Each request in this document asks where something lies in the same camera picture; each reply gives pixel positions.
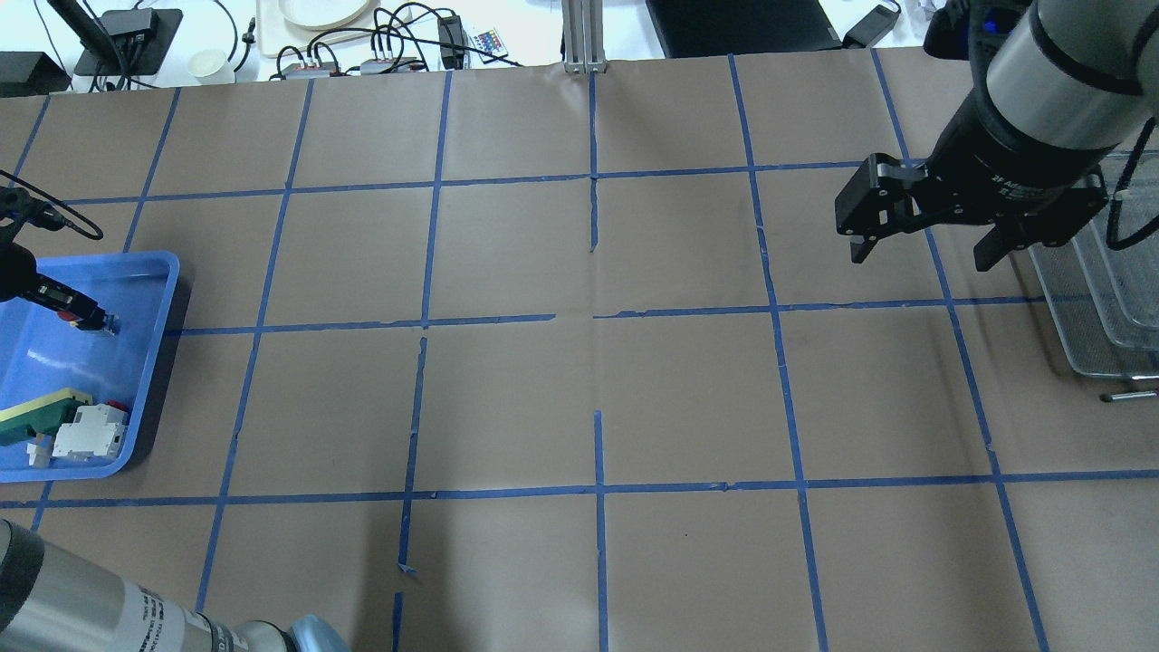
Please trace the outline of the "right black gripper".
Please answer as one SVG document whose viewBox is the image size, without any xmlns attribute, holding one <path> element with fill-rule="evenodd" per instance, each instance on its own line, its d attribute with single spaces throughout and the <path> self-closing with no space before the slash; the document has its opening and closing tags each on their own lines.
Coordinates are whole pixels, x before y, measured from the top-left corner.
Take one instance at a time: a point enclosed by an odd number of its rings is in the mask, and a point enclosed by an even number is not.
<svg viewBox="0 0 1159 652">
<path fill-rule="evenodd" d="M 892 235 L 990 225 L 974 244 L 974 269 L 986 273 L 1032 244 L 1065 243 L 1105 208 L 1105 154 L 1035 142 L 969 91 L 923 164 L 874 153 L 857 167 L 834 198 L 834 228 L 863 264 Z"/>
</svg>

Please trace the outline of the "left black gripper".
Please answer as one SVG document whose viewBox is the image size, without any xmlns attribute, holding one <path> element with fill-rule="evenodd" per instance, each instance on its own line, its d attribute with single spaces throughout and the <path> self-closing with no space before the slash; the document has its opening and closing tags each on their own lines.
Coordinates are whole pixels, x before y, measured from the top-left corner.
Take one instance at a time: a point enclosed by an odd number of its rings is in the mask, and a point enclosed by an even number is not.
<svg viewBox="0 0 1159 652">
<path fill-rule="evenodd" d="M 1 252 L 1 302 L 22 298 L 50 312 L 73 312 L 90 315 L 102 309 L 92 296 L 54 278 L 41 276 L 37 261 L 29 249 L 10 244 Z"/>
</svg>

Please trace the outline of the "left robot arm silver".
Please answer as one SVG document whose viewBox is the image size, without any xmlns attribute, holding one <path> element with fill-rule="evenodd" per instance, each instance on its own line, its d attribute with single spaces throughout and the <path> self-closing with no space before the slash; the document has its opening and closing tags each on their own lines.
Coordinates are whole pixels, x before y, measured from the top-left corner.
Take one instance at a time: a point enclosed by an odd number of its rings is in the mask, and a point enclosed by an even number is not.
<svg viewBox="0 0 1159 652">
<path fill-rule="evenodd" d="M 183 315 L 167 251 L 45 257 L 32 292 L 86 293 L 109 312 L 94 331 L 16 298 L 3 305 L 3 482 L 101 479 L 156 438 L 172 368 L 166 331 Z M 3 519 L 5 651 L 344 651 L 326 620 L 225 627 L 41 533 Z"/>
</svg>

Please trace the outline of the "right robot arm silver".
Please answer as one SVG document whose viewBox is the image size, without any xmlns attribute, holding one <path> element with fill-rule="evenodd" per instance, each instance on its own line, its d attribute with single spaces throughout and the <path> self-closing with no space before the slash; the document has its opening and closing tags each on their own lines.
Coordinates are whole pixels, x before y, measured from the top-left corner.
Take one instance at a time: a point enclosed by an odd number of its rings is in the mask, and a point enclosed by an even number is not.
<svg viewBox="0 0 1159 652">
<path fill-rule="evenodd" d="M 834 199 L 863 263 L 883 239 L 935 225 L 987 228 L 986 272 L 1059 247 L 1109 203 L 1101 161 L 1156 117 L 1154 1 L 972 1 L 972 89 L 923 164 L 874 153 Z"/>
</svg>

